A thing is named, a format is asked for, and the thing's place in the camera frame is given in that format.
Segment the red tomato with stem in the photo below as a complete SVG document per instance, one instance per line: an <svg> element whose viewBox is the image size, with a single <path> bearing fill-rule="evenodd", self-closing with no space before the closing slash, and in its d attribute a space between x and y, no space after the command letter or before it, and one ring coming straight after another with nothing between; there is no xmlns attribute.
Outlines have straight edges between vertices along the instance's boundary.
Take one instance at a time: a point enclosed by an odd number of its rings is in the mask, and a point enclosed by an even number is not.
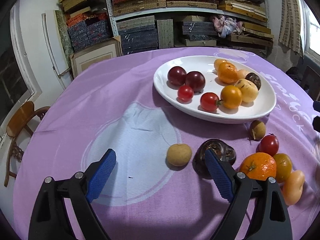
<svg viewBox="0 0 320 240"><path fill-rule="evenodd" d="M258 150L274 156L279 150L278 138L274 134L264 136L258 146Z"/></svg>

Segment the yellow tomato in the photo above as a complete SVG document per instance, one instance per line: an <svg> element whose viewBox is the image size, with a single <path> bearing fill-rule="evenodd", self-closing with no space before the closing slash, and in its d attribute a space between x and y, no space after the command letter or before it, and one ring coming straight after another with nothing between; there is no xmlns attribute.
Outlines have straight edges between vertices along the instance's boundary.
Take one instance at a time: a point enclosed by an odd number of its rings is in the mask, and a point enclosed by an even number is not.
<svg viewBox="0 0 320 240"><path fill-rule="evenodd" d="M292 161L290 157L285 153L277 153L273 156L276 161L276 181L281 184L287 180L292 171Z"/></svg>

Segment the tan longan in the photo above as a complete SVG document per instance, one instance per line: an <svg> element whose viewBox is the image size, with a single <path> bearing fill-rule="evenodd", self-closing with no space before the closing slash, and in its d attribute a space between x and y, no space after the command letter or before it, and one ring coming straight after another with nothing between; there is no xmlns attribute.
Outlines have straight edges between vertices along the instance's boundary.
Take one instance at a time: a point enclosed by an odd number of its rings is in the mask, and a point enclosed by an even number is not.
<svg viewBox="0 0 320 240"><path fill-rule="evenodd" d="M173 144L167 150L167 161L169 164L182 167L189 163L192 150L187 144Z"/></svg>
<svg viewBox="0 0 320 240"><path fill-rule="evenodd" d="M261 140L266 134L266 126L260 120L255 120L251 123L249 134L253 140Z"/></svg>

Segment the speckled yellow pepino melon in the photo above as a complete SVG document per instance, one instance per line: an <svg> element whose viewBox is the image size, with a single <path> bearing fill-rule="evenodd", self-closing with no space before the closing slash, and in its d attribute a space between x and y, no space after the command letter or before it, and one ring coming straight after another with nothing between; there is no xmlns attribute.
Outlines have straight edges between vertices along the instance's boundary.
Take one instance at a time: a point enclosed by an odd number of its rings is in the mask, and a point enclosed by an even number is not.
<svg viewBox="0 0 320 240"><path fill-rule="evenodd" d="M258 96L258 89L256 85L246 79L239 79L235 83L235 87L238 87L242 93L242 101L245 103L253 102Z"/></svg>

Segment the small dark mangosteen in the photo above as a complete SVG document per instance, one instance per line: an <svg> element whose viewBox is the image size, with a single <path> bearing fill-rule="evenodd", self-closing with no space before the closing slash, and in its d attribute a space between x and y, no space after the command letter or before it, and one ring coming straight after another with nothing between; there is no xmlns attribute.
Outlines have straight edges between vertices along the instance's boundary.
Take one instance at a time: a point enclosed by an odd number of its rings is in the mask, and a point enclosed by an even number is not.
<svg viewBox="0 0 320 240"><path fill-rule="evenodd" d="M251 81L252 83L254 83L256 85L257 89L260 90L260 88L261 88L261 79L257 74L255 74L253 72L250 72L250 73L248 73L246 75L245 79L248 80L248 81Z"/></svg>

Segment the large dark mangosteen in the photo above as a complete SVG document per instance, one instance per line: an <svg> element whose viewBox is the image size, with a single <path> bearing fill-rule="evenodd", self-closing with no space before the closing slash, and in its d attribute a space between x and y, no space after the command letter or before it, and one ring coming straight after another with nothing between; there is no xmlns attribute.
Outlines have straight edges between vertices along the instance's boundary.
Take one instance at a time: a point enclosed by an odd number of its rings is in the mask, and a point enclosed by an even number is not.
<svg viewBox="0 0 320 240"><path fill-rule="evenodd" d="M204 160L206 150L212 150L221 161L228 162L230 165L233 165L236 161L234 148L222 140L209 139L203 142L193 158L193 168L195 172L204 179L212 179Z"/></svg>

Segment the red tomato front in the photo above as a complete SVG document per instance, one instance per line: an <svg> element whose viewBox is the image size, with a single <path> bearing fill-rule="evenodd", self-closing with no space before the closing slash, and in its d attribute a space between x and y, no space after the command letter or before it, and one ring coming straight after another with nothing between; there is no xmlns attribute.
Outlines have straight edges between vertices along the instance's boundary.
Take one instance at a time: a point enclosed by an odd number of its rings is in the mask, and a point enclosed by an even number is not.
<svg viewBox="0 0 320 240"><path fill-rule="evenodd" d="M236 86L226 86L221 90L221 100L227 109L236 109L242 103L242 92Z"/></svg>

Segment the round tan pear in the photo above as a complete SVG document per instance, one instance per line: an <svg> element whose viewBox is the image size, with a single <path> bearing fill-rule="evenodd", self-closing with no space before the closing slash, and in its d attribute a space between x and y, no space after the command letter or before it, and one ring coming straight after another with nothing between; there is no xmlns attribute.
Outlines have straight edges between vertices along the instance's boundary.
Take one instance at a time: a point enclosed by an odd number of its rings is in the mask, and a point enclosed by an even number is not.
<svg viewBox="0 0 320 240"><path fill-rule="evenodd" d="M246 76L249 74L249 71L245 70L245 69L240 69L237 72L237 79L245 79Z"/></svg>

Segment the large orange mandarin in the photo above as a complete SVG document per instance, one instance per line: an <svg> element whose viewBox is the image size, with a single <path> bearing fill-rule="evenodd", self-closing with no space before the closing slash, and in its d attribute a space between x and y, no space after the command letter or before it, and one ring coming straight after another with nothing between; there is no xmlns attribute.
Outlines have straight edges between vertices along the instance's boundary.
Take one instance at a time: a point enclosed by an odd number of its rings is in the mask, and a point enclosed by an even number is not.
<svg viewBox="0 0 320 240"><path fill-rule="evenodd" d="M217 75L219 80L226 84L233 84L238 80L238 70L230 62L221 63L217 69Z"/></svg>

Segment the red tomato small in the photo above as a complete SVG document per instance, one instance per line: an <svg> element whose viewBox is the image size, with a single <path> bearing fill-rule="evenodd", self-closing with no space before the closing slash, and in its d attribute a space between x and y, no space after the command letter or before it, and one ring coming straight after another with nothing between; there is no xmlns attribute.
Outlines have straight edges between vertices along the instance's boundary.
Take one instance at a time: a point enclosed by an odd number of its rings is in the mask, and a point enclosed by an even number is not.
<svg viewBox="0 0 320 240"><path fill-rule="evenodd" d="M203 110L208 112L214 112L220 105L223 104L223 100L212 92L204 93L200 98L200 106Z"/></svg>

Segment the small orange tomato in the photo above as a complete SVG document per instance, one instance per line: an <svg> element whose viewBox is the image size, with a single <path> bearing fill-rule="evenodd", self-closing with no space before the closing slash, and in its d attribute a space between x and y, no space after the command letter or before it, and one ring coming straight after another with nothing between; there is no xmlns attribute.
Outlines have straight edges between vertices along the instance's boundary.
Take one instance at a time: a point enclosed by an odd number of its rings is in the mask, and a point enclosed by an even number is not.
<svg viewBox="0 0 320 240"><path fill-rule="evenodd" d="M214 68L215 70L218 70L220 64L227 62L225 59L216 59L214 62Z"/></svg>

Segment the dark red plum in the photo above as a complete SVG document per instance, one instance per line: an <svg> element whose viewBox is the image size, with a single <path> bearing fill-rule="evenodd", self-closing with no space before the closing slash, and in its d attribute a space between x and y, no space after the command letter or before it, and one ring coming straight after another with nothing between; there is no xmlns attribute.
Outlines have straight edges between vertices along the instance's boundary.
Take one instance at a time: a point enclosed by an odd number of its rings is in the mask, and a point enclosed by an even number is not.
<svg viewBox="0 0 320 240"><path fill-rule="evenodd" d="M178 87L184 85L186 74L186 71L182 67L174 66L169 70L167 78L170 84Z"/></svg>
<svg viewBox="0 0 320 240"><path fill-rule="evenodd" d="M205 87L206 80L201 72L192 71L186 75L185 84L192 88L194 93L198 93Z"/></svg>

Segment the red cherry tomato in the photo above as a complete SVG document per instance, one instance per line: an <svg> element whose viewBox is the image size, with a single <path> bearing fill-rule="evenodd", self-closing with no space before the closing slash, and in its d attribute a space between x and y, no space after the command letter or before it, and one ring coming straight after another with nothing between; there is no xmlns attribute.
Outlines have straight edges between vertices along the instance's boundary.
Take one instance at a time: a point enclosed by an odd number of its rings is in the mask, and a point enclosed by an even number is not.
<svg viewBox="0 0 320 240"><path fill-rule="evenodd" d="M177 91L177 97L180 101L189 102L194 96L193 89L188 85L181 86Z"/></svg>

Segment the pale yellow pear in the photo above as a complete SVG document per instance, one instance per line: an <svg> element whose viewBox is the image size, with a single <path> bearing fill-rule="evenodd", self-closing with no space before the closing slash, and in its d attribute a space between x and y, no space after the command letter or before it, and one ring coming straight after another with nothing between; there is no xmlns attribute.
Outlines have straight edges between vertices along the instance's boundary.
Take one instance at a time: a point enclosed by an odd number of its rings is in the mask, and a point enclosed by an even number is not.
<svg viewBox="0 0 320 240"><path fill-rule="evenodd" d="M287 206L295 205L301 198L305 174L301 170L292 172L284 182L282 193Z"/></svg>

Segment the dark chair right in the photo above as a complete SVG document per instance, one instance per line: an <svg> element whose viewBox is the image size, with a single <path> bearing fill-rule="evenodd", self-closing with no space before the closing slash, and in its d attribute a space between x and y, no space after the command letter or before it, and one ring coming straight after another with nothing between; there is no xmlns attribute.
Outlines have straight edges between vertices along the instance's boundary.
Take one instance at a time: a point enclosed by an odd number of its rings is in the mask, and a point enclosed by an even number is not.
<svg viewBox="0 0 320 240"><path fill-rule="evenodd" d="M319 74L310 66L306 66L302 74L297 67L291 67L286 74L312 98L319 101Z"/></svg>

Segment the purple printed tablecloth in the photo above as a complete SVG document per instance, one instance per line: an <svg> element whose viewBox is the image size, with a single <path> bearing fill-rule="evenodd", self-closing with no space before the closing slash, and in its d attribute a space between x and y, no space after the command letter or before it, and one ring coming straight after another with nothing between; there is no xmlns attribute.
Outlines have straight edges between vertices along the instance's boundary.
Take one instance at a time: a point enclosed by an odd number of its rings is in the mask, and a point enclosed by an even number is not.
<svg viewBox="0 0 320 240"><path fill-rule="evenodd" d="M189 116L154 89L153 75L167 61L209 55L244 63L267 78L277 104L265 118L295 170L305 174L299 202L288 208L293 238L300 239L319 213L319 135L312 127L313 101L284 72L249 52L217 48L147 51L99 62L61 94L34 132L14 185L15 231L27 239L31 213L46 177L71 178L108 149L117 163L92 206L112 239L209 239L228 202L214 182L192 165L171 169L172 144L193 152L217 138L237 154L235 167L255 152L244 124L224 125Z"/></svg>

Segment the wooden chair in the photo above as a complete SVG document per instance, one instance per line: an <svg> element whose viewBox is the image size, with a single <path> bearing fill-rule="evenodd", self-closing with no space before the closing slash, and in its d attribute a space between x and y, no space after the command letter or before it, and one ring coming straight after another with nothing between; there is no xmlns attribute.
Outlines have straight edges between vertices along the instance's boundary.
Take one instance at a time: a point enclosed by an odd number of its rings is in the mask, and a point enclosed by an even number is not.
<svg viewBox="0 0 320 240"><path fill-rule="evenodd" d="M49 106L44 106L35 109L32 101L25 102L11 117L7 124L7 135L11 139L8 150L4 187L8 186L10 177L16 178L17 174L10 170L11 159L15 158L18 162L22 161L24 151L17 145L17 139L20 133L25 130L30 137L33 136L33 130L28 126L29 121L34 117L38 117L40 121L44 118L45 114L50 109Z"/></svg>

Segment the patterned curtain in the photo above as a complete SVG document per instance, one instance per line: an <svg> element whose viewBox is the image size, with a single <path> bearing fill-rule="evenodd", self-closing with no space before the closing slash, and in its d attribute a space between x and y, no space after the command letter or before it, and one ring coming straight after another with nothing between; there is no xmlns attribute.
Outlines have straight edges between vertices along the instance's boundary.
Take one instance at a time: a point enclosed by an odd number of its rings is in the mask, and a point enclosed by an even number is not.
<svg viewBox="0 0 320 240"><path fill-rule="evenodd" d="M281 0L279 42L299 56L303 56L300 30L301 20L298 0Z"/></svg>

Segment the white oval plate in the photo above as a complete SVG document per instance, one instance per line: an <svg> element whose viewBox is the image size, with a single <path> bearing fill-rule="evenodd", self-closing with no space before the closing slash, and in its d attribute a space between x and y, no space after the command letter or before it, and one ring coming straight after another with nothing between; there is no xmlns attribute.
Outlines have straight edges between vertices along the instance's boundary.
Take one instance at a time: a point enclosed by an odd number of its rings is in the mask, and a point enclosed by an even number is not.
<svg viewBox="0 0 320 240"><path fill-rule="evenodd" d="M155 71L153 85L159 95L176 109L202 120L221 124L243 124L269 115L277 103L273 87L248 64L242 64L231 59L229 59L229 62L234 64L236 68L256 73L257 76L260 77L261 89L259 90L257 98L252 103L243 102L237 109L226 109L225 107L221 107L220 109L217 109L216 112L210 113L200 108L200 98L203 93L213 92L220 95L221 90L225 86L224 83L219 81L214 72L214 61L217 59L218 57L216 56L194 55L167 61ZM186 72L197 70L204 75L206 80L202 92L194 95L188 103L178 101L177 88L169 84L167 74L169 70L175 66L182 67Z"/></svg>

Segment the crumpled pink cloth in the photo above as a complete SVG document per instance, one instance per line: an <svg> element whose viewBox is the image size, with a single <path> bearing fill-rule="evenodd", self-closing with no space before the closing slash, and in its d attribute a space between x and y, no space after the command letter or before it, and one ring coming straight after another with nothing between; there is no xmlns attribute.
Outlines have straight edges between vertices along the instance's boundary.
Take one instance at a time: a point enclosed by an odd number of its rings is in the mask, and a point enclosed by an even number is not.
<svg viewBox="0 0 320 240"><path fill-rule="evenodd" d="M215 31L221 38L226 38L228 35L231 34L240 35L242 33L242 22L238 22L234 18L218 15L212 17L212 22Z"/></svg>

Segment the framed picture cardboard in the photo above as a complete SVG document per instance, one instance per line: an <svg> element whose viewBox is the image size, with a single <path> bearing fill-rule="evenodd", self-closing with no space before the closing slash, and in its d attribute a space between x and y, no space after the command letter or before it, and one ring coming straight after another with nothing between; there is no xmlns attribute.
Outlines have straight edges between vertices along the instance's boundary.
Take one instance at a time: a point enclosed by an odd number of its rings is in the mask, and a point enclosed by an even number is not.
<svg viewBox="0 0 320 240"><path fill-rule="evenodd" d="M70 56L73 77L76 78L79 74L95 63L120 57L121 55L122 49L120 36L109 38L108 40L74 53Z"/></svg>

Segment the stack of blue boxes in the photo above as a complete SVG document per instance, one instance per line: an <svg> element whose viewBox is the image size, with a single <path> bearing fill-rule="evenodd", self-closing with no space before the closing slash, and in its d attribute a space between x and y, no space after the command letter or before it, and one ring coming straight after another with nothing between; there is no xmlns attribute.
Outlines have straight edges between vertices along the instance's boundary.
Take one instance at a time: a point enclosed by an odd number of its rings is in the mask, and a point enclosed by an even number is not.
<svg viewBox="0 0 320 240"><path fill-rule="evenodd" d="M112 36L106 13L78 14L67 21L67 30L75 52Z"/></svg>

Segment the metal storage shelf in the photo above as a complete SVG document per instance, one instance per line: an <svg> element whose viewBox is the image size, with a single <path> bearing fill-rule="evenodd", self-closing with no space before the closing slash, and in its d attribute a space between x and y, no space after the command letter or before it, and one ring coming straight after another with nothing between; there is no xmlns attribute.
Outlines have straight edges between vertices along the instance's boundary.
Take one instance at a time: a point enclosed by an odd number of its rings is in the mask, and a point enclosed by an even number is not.
<svg viewBox="0 0 320 240"><path fill-rule="evenodd" d="M222 47L266 57L274 44L266 0L106 0L112 33L124 54L175 47ZM221 38L212 17L242 22L242 33Z"/></svg>

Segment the window with white frame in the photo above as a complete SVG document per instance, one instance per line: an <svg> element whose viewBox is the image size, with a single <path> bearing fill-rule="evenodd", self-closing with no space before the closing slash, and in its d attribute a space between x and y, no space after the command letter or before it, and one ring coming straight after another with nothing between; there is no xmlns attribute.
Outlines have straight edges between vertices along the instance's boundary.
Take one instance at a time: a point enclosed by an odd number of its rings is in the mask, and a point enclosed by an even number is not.
<svg viewBox="0 0 320 240"><path fill-rule="evenodd" d="M25 102L34 102L42 93L22 37L20 1L1 14L1 139L7 124Z"/></svg>

